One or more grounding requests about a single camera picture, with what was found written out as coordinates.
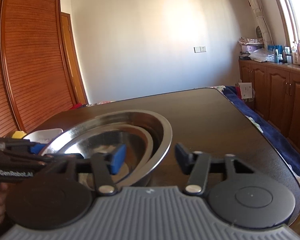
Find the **wooden sideboard cabinet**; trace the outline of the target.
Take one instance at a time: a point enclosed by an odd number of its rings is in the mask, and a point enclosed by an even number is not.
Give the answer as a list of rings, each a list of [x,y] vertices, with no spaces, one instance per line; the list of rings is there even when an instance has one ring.
[[[239,72],[255,91],[249,107],[300,153],[300,66],[239,60]]]

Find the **large stainless steel bowl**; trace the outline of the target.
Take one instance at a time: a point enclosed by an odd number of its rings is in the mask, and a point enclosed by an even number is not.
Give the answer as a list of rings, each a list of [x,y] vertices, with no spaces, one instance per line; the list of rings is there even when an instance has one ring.
[[[172,127],[162,115],[146,110],[128,110],[96,116],[57,136],[40,155],[80,153],[90,158],[126,146],[121,175],[115,177],[118,188],[147,185],[152,171],[168,153]]]

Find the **red folded cloth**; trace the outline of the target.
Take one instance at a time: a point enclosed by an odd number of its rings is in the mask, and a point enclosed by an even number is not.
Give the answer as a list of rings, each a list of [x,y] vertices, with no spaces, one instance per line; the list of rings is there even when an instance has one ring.
[[[70,108],[70,110],[78,109],[78,108],[81,108],[81,107],[83,107],[83,104],[77,103],[77,104],[75,104],[74,106],[72,106],[72,107]]]

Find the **white paper bag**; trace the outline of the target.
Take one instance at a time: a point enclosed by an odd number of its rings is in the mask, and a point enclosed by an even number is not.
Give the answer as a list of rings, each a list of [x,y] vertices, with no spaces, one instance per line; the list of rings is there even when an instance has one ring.
[[[239,82],[236,85],[238,97],[244,101],[253,101],[254,90],[251,82]]]

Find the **clear plastic bag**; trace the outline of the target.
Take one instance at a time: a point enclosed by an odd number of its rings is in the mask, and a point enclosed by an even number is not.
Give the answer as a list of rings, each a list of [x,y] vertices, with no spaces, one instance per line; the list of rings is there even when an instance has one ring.
[[[249,58],[256,62],[274,62],[274,54],[272,51],[261,48],[250,53]]]

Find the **patterned curtain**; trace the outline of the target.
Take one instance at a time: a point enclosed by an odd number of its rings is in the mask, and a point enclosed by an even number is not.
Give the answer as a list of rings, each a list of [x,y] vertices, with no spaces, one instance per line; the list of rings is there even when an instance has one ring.
[[[269,26],[266,22],[266,19],[265,19],[264,13],[263,13],[263,7],[262,7],[261,0],[248,0],[248,1],[251,5],[251,8],[255,15],[256,22],[258,23],[258,26],[260,28],[262,38],[264,41],[264,45],[265,46],[273,45],[274,44],[273,38],[271,36]]]

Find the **white wall switch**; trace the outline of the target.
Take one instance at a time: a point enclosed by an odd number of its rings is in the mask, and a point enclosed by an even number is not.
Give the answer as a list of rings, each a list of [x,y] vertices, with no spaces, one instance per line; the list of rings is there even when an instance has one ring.
[[[206,52],[206,46],[198,46],[194,47],[195,53],[205,53]]]

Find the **floral bed blanket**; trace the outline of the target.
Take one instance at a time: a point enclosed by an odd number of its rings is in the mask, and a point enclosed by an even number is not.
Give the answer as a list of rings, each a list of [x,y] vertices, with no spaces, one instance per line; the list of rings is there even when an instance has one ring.
[[[213,157],[232,153],[260,171],[279,178],[287,174],[286,162],[300,176],[300,154],[258,114],[251,111],[229,88],[185,90],[104,105],[80,111],[83,120],[123,110],[148,110],[171,124],[173,143]]]

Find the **far floral square plate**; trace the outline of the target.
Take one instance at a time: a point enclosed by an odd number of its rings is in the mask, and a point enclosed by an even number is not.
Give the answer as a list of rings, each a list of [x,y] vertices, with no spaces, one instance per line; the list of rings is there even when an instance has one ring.
[[[23,137],[25,140],[39,144],[48,144],[63,133],[61,128],[44,129],[31,132]]]

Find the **yellow plush toy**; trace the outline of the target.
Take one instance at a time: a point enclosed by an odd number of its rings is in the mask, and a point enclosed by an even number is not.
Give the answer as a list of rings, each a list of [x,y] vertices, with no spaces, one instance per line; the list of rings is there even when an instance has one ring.
[[[13,139],[23,139],[23,137],[25,137],[26,135],[27,135],[27,133],[24,132],[24,131],[15,131],[12,134],[11,138],[13,138]]]

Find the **dark blue blanket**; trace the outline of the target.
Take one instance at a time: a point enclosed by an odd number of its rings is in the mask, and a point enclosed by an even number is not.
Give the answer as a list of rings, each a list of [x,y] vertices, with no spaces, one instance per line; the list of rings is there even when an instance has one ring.
[[[266,137],[285,159],[292,170],[300,176],[300,154],[293,148],[288,140],[271,124],[261,118],[256,112],[250,109],[242,99],[237,96],[236,88],[233,86],[222,87],[223,95],[231,101]]]

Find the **wooden slatted wardrobe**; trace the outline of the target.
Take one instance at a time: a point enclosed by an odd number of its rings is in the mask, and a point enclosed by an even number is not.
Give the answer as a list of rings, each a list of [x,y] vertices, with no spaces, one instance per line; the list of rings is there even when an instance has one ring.
[[[87,102],[61,0],[0,0],[0,137]]]

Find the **floral storage box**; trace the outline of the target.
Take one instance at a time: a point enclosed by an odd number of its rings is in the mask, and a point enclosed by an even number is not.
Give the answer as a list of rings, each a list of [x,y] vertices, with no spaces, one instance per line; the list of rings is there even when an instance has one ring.
[[[241,46],[241,52],[243,53],[252,53],[264,47],[263,38],[242,37],[238,40],[238,43]]]

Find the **small stainless steel bowl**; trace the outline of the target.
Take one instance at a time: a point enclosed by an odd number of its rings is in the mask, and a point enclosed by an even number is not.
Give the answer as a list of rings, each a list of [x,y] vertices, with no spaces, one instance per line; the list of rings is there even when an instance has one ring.
[[[128,178],[150,159],[154,145],[149,132],[127,124],[105,125],[88,131],[77,141],[77,147],[85,158],[98,152],[109,153],[119,144],[125,144],[127,152],[120,171],[111,176],[115,183]]]

